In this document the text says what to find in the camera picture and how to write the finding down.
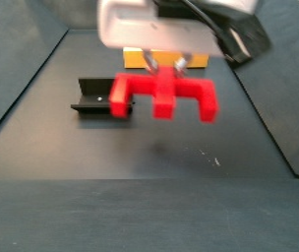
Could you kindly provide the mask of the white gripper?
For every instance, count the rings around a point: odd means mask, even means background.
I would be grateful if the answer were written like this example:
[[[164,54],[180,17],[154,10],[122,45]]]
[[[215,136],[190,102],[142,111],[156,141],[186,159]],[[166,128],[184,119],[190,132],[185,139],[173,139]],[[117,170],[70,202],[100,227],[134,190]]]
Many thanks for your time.
[[[223,56],[243,64],[269,49],[269,39],[256,17],[261,0],[98,0],[100,39],[113,48],[142,50],[145,68],[158,65],[150,49],[177,51],[180,78],[192,54]]]

